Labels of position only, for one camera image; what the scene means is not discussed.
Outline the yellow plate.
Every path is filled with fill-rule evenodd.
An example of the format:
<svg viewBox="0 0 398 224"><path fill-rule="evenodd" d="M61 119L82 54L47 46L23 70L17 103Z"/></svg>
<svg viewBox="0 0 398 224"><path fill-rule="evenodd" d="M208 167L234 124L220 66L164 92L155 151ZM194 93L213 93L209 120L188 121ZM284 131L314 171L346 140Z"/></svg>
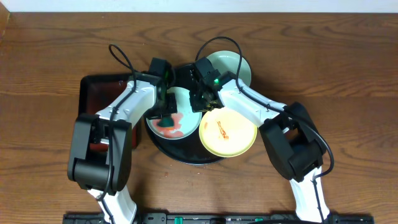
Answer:
<svg viewBox="0 0 398 224"><path fill-rule="evenodd" d="M205 113L199 125L201 143L210 153L219 157L235 157L245 153L253 145L256 136L257 126L228 108Z"/></svg>

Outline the light blue plate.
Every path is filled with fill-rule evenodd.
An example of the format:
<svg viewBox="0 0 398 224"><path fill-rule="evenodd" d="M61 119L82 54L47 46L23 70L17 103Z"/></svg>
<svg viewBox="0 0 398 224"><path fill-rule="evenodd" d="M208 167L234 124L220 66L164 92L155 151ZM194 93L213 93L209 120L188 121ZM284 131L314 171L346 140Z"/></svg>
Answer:
<svg viewBox="0 0 398 224"><path fill-rule="evenodd" d="M171 115L174 125L167 128L160 127L158 125L159 119L146 119L146 123L158 137L168 140L185 138L199 126L202 112L193 112L187 89L175 86L170 88L167 93L174 93L177 102L177 113Z"/></svg>

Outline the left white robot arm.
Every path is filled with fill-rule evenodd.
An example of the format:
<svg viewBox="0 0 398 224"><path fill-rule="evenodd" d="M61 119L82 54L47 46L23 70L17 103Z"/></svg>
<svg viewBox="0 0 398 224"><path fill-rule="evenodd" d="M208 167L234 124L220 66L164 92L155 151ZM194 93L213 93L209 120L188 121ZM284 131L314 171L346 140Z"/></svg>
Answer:
<svg viewBox="0 0 398 224"><path fill-rule="evenodd" d="M90 86L106 84L117 97L94 114L80 112L75 120L67 176L87 190L107 223L133 223L137 205L127 189L131 171L132 129L146 114L155 119L176 112L175 97L167 93L172 76L167 72L132 75L88 75L81 80L80 104Z"/></svg>

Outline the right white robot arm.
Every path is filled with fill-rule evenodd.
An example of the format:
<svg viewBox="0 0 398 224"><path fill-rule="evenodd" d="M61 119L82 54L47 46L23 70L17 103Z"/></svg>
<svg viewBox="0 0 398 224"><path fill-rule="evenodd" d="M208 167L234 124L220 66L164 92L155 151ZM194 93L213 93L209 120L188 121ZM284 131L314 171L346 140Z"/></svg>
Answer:
<svg viewBox="0 0 398 224"><path fill-rule="evenodd" d="M303 222L325 223L330 211L318 182L324 176L323 155L330 147L300 103L270 100L244 84L237 75L194 69L190 92L194 111L228 108L258 127L275 170L290 182L296 216Z"/></svg>

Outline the green scrubbing sponge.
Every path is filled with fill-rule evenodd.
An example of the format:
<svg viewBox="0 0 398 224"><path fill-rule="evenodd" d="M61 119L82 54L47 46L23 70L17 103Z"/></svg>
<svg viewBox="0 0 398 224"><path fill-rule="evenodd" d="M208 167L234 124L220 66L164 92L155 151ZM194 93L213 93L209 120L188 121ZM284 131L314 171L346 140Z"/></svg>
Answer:
<svg viewBox="0 0 398 224"><path fill-rule="evenodd" d="M165 115L163 117L161 117L159 119L159 121L157 122L158 127L161 128L170 128L173 127L175 125L174 120L172 118L172 116L169 115Z"/></svg>

